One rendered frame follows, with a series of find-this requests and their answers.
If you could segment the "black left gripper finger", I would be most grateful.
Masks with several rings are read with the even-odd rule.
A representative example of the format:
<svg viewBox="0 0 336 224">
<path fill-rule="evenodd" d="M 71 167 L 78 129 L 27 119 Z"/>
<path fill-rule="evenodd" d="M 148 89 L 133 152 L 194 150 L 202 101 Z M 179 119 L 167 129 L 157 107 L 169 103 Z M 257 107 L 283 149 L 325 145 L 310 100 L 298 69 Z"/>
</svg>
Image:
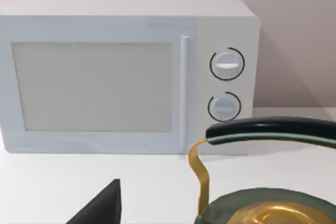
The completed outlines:
<svg viewBox="0 0 336 224">
<path fill-rule="evenodd" d="M 121 224 L 120 179 L 114 179 L 66 224 Z"/>
</svg>

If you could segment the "pale microwave door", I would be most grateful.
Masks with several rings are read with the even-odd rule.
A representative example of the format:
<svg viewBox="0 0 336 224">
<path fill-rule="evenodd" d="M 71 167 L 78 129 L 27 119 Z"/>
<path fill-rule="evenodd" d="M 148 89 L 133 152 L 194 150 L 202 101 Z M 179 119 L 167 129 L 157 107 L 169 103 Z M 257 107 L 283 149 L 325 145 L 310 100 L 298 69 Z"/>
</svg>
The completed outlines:
<svg viewBox="0 0 336 224">
<path fill-rule="evenodd" d="M 187 17 L 0 16 L 0 130 L 10 153 L 181 154 Z"/>
</svg>

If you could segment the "small microwave knob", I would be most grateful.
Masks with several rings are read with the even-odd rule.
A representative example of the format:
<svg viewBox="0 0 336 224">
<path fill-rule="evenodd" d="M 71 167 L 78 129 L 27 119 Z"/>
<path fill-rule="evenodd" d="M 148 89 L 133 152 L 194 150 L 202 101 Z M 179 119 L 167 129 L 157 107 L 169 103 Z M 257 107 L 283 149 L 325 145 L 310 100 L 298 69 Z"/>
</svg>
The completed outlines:
<svg viewBox="0 0 336 224">
<path fill-rule="evenodd" d="M 219 121 L 233 119 L 239 112 L 239 101 L 231 95 L 215 97 L 209 105 L 211 115 Z"/>
</svg>

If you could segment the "green and gold kettle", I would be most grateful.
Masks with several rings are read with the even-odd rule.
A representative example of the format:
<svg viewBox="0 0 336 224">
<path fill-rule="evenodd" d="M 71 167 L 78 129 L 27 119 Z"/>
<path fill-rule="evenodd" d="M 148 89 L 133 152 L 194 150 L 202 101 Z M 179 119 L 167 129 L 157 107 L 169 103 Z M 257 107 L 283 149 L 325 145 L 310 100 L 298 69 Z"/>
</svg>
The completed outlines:
<svg viewBox="0 0 336 224">
<path fill-rule="evenodd" d="M 200 192 L 193 224 L 336 224 L 336 205 L 302 192 L 282 188 L 250 188 L 209 201 L 209 173 L 198 146 L 251 140 L 306 143 L 336 150 L 336 122 L 292 116 L 269 116 L 219 122 L 189 150 L 188 163 Z"/>
</svg>

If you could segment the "large microwave knob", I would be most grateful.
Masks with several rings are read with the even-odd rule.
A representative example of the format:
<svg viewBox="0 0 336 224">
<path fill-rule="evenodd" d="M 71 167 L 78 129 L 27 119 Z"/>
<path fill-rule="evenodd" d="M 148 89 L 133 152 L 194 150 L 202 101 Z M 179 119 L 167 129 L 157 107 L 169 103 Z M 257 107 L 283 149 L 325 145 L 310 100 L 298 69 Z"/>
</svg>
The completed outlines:
<svg viewBox="0 0 336 224">
<path fill-rule="evenodd" d="M 239 75 L 243 60 L 239 53 L 228 50 L 216 54 L 212 60 L 212 70 L 221 79 L 232 79 Z"/>
</svg>

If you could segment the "pale microwave oven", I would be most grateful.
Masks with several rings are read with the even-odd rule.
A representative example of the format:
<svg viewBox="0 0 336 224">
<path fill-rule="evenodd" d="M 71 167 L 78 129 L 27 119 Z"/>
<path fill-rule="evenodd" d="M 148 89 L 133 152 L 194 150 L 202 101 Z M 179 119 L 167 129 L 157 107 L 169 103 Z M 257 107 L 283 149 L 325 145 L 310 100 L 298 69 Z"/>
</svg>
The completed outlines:
<svg viewBox="0 0 336 224">
<path fill-rule="evenodd" d="M 215 97 L 227 94 L 239 101 L 239 112 L 231 120 L 252 116 L 260 21 L 241 0 L 24 0 L 0 9 L 1 15 L 192 18 L 197 23 L 197 52 L 189 77 L 192 92 L 184 153 L 204 137 L 210 125 L 225 122 L 209 111 Z M 228 50 L 240 54 L 243 67 L 236 77 L 221 79 L 212 70 L 212 60 Z"/>
</svg>

